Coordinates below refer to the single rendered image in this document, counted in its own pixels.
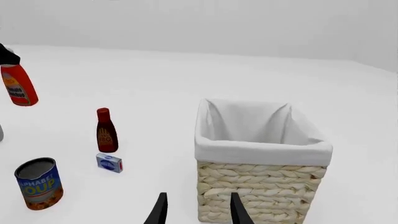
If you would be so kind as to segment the small blue-grey printed box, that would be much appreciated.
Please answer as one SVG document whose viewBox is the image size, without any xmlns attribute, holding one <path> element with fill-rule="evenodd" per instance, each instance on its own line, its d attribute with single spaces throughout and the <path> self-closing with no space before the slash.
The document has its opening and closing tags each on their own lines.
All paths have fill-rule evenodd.
<svg viewBox="0 0 398 224">
<path fill-rule="evenodd" d="M 121 173 L 123 171 L 123 160 L 108 154 L 98 153 L 96 155 L 97 166 L 112 171 Z"/>
</svg>

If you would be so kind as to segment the woven basket with white liner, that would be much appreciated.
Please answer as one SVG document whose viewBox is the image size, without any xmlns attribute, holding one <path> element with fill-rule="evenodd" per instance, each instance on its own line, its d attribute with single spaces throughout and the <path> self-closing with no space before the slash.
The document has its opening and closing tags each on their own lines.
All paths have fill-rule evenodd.
<svg viewBox="0 0 398 224">
<path fill-rule="evenodd" d="M 254 224 L 303 224 L 333 146 L 288 103 L 204 99 L 194 134 L 198 219 L 231 222 L 237 193 Z"/>
</svg>

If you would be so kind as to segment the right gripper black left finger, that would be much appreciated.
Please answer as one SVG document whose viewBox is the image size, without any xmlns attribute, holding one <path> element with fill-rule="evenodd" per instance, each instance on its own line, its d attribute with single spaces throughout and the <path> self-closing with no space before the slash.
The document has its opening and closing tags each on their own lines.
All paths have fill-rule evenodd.
<svg viewBox="0 0 398 224">
<path fill-rule="evenodd" d="M 165 224 L 167 218 L 167 193 L 161 192 L 144 224 Z"/>
</svg>

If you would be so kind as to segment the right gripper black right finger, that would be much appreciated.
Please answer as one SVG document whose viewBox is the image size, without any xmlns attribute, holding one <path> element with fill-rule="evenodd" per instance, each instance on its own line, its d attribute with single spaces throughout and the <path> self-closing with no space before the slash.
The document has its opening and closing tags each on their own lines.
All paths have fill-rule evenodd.
<svg viewBox="0 0 398 224">
<path fill-rule="evenodd" d="M 232 224 L 254 224 L 237 192 L 231 193 L 230 210 Z"/>
</svg>

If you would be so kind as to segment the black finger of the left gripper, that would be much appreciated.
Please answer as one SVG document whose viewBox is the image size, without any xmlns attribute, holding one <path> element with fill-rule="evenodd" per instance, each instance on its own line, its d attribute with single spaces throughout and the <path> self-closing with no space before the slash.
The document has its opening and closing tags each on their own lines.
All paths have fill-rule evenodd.
<svg viewBox="0 0 398 224">
<path fill-rule="evenodd" d="M 21 58 L 0 43 L 0 65 L 19 65 Z"/>
</svg>

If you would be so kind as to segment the dark red barbecue sauce bottle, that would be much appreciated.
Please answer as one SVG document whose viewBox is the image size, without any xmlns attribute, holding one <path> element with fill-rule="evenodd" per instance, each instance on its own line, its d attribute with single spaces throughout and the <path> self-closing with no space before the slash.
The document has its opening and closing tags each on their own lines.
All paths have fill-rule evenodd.
<svg viewBox="0 0 398 224">
<path fill-rule="evenodd" d="M 97 111 L 98 123 L 96 139 L 98 150 L 103 153 L 113 153 L 118 150 L 117 132 L 111 121 L 108 108 L 99 108 Z"/>
</svg>

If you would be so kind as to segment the blue alphabet soup tin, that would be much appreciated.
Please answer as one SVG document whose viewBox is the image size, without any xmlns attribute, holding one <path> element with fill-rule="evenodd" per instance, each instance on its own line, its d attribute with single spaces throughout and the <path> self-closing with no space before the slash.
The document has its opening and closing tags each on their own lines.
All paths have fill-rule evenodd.
<svg viewBox="0 0 398 224">
<path fill-rule="evenodd" d="M 42 157 L 30 160 L 14 172 L 27 208 L 43 210 L 63 197 L 63 187 L 54 159 Z"/>
</svg>

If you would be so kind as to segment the red ketchup bottle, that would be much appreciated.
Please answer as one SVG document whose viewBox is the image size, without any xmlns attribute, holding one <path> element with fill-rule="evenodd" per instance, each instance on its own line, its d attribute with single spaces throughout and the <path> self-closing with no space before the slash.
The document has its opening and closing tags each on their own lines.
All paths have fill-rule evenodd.
<svg viewBox="0 0 398 224">
<path fill-rule="evenodd" d="M 1 76 L 11 101 L 17 106 L 34 106 L 39 101 L 35 88 L 21 65 L 2 65 Z"/>
</svg>

